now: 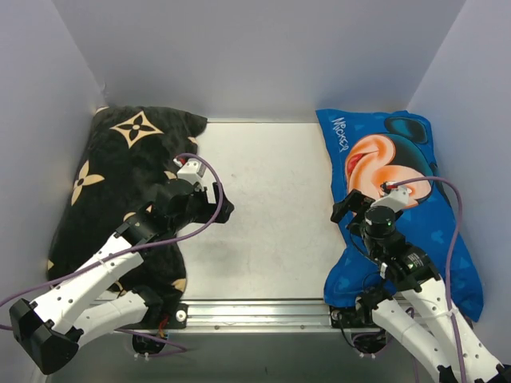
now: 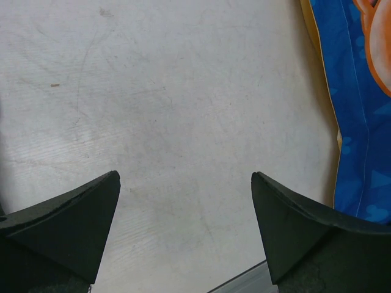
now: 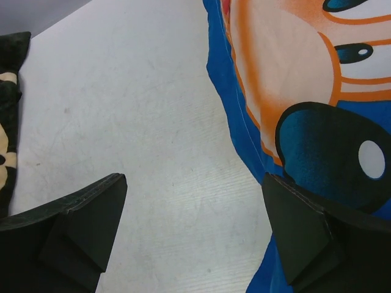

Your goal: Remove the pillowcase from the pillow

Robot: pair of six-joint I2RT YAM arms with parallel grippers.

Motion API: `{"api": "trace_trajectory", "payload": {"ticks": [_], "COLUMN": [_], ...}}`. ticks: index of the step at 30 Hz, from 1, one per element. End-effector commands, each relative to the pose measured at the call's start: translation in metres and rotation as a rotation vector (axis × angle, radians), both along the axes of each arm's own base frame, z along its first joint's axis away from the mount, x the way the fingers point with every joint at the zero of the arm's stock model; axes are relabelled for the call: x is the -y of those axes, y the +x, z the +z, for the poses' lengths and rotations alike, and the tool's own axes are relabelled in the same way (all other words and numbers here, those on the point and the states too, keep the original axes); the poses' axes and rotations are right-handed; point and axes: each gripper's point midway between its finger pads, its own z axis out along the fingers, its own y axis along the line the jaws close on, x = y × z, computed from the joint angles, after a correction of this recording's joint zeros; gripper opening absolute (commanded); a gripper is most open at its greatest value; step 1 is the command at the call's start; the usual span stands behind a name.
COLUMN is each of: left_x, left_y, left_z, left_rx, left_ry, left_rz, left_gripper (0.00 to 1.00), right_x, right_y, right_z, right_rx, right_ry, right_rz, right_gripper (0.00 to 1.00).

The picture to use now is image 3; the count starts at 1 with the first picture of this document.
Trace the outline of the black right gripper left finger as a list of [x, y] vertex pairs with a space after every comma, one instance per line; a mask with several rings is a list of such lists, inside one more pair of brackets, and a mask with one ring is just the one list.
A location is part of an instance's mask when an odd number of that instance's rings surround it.
[[95, 292], [125, 199], [126, 177], [113, 173], [1, 219], [1, 292]]

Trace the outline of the yellow blue cartoon pillowcase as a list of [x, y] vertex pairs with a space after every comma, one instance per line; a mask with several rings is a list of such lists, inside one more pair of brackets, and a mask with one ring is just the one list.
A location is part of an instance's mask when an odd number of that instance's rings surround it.
[[[390, 2], [203, 4], [206, 69], [261, 190], [276, 175], [390, 221]], [[294, 292], [273, 233], [247, 291]]]

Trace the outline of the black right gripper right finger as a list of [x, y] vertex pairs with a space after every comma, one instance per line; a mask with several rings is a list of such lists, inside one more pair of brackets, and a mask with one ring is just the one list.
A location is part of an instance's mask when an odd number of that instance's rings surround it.
[[263, 196], [294, 292], [390, 292], [390, 221], [267, 174]]

